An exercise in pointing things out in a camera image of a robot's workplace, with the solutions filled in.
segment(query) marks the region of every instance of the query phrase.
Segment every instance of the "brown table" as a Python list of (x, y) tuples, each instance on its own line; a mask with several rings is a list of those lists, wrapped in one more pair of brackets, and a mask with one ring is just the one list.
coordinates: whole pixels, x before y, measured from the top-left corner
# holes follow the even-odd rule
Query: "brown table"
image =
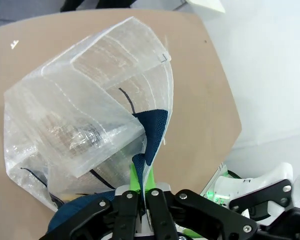
[[(199, 193), (237, 139), (241, 124), (213, 44), (195, 15), (109, 9), (32, 18), (0, 27), (0, 240), (41, 237), (53, 212), (5, 172), (4, 92), (27, 73), (87, 35), (127, 17), (149, 25), (169, 50), (174, 76), (173, 114), (154, 164), (155, 179), (174, 192)], [(19, 41), (12, 49), (11, 43)]]

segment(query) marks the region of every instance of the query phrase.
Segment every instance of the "black pants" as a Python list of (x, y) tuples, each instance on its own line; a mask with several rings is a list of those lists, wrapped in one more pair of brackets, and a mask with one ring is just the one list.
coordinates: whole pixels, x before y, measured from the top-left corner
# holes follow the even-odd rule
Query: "black pants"
[[(65, 0), (60, 12), (75, 11), (84, 0)], [(129, 8), (136, 0), (99, 0), (96, 9), (123, 9)]]

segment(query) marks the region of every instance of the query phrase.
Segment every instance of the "screw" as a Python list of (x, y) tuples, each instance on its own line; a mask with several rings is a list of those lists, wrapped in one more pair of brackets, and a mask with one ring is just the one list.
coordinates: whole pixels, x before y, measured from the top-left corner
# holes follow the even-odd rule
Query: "screw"
[(245, 225), (245, 226), (243, 227), (243, 231), (244, 231), (245, 233), (250, 233), (251, 230), (252, 230), (252, 227), (251, 227), (250, 225)]
[(283, 190), (285, 193), (290, 192), (290, 191), (291, 191), (291, 186), (290, 186), (290, 185), (284, 186), (282, 190)]
[(179, 197), (180, 197), (182, 200), (184, 200), (184, 199), (186, 199), (188, 196), (187, 196), (187, 194), (185, 194), (185, 193), (181, 193), (181, 194), (179, 195)]
[(281, 198), (281, 200), (280, 200), (280, 203), (284, 206), (287, 204), (287, 202), (288, 202), (288, 199), (286, 197)]
[(234, 212), (238, 211), (238, 209), (239, 209), (239, 206), (233, 206), (233, 207), (231, 208), (231, 210), (234, 211)]
[(151, 192), (151, 195), (153, 195), (153, 196), (158, 196), (158, 195), (159, 195), (159, 192), (158, 192), (157, 190), (153, 190), (153, 191)]

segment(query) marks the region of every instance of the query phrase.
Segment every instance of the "blue fabric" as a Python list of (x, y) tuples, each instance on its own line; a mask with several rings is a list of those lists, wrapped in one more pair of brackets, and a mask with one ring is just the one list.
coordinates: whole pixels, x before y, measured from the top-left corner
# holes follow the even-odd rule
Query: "blue fabric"
[(82, 208), (87, 206), (90, 202), (93, 200), (96, 200), (97, 198), (106, 198), (109, 201), (112, 201), (115, 198), (115, 190), (113, 191), (106, 191), (102, 193), (96, 193), (93, 195), (87, 195), (87, 196), (81, 196), (76, 198), (73, 201), (70, 201), (66, 204), (64, 204), (62, 207), (58, 209), (58, 211), (55, 213), (55, 215), (52, 217), (49, 225), (48, 225), (48, 231), (50, 232), (56, 227), (58, 227), (60, 224), (65, 222), (67, 219), (71, 218), (73, 215), (75, 215), (77, 212), (79, 212)]
[[(168, 111), (155, 109), (134, 113), (133, 116), (138, 118), (140, 123), (143, 125), (147, 140), (145, 153), (137, 154), (132, 158), (141, 190), (143, 190), (144, 166), (145, 164), (150, 166), (154, 160), (155, 154), (158, 150), (159, 144), (166, 128)], [(71, 202), (64, 204), (51, 219), (48, 226), (48, 232), (55, 229), (57, 226), (65, 222), (68, 218), (72, 217), (78, 211), (88, 205), (91, 201), (99, 197), (104, 197), (112, 201), (115, 197), (115, 191), (113, 190), (103, 193), (97, 193), (94, 195), (81, 196)]]

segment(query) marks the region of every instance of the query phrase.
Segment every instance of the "white wall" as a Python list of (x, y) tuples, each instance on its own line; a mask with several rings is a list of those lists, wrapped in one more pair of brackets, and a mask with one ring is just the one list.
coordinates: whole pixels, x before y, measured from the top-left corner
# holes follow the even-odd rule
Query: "white wall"
[(226, 165), (257, 177), (278, 162), (300, 174), (300, 0), (221, 0), (204, 21), (229, 81), (242, 133)]

